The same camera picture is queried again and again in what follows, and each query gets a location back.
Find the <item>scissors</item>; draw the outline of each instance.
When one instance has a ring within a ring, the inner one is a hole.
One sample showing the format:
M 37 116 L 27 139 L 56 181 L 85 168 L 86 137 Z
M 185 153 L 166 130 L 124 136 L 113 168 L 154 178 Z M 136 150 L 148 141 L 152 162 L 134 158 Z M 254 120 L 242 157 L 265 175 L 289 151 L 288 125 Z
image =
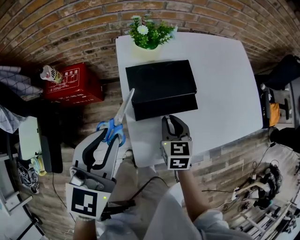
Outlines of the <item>scissors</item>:
M 130 91 L 129 96 L 127 97 L 126 101 L 124 101 L 122 103 L 121 107 L 119 108 L 119 110 L 117 112 L 117 115 L 114 118 L 110 119 L 109 121 L 102 121 L 97 125 L 97 131 L 100 130 L 100 127 L 108 129 L 104 140 L 102 140 L 103 142 L 107 143 L 108 145 L 110 144 L 111 140 L 113 139 L 113 137 L 116 134 L 118 134 L 120 139 L 122 139 L 122 142 L 119 144 L 119 147 L 121 147 L 125 143 L 126 138 L 123 133 L 122 120 L 123 120 L 123 117 L 126 113 L 126 110 L 128 108 L 128 105 L 132 99 L 134 92 L 135 92 L 135 89 L 133 88 Z

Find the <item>green leaves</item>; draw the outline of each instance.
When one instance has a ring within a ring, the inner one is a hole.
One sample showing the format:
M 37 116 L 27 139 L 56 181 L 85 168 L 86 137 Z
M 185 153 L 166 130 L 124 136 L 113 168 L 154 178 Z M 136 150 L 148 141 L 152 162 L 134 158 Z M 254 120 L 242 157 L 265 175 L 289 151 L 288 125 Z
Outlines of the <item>green leaves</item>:
M 130 36 L 134 39 L 135 44 L 145 49 L 155 49 L 159 44 L 168 42 L 171 38 L 171 32 L 174 27 L 168 27 L 164 22 L 160 25 L 155 25 L 149 16 L 144 17 L 133 16 L 133 23 L 130 25 Z M 148 33 L 143 35 L 137 28 L 144 25 L 148 28 Z

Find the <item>black box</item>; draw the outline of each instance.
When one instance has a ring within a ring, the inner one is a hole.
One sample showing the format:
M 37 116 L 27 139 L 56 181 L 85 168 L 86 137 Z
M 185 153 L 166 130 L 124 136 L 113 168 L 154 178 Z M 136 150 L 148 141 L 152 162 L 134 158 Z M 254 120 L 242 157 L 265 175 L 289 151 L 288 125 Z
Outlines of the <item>black box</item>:
M 198 109 L 197 87 L 188 60 L 127 67 L 129 90 L 135 88 L 135 120 Z

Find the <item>flower pot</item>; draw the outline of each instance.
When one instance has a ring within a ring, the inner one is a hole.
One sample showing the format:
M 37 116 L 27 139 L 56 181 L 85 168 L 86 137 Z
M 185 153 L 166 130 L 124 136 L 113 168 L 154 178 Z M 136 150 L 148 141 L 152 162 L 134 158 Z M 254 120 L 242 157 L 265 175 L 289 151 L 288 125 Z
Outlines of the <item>flower pot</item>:
M 139 58 L 144 61 L 154 61 L 158 58 L 161 52 L 162 45 L 158 45 L 155 49 L 145 49 L 139 47 L 133 41 L 132 44 L 132 54 L 134 57 Z

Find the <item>orange object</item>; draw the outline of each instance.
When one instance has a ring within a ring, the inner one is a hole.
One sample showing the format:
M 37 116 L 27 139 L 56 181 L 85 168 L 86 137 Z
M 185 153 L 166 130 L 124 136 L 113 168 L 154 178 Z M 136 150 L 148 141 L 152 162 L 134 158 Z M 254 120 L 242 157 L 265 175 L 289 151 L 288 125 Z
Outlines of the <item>orange object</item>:
M 86 105 L 104 100 L 102 86 L 97 76 L 85 63 L 78 63 L 59 69 L 61 83 L 45 81 L 44 97 L 58 101 L 62 106 Z
M 270 121 L 269 126 L 275 126 L 280 119 L 279 103 L 270 103 Z

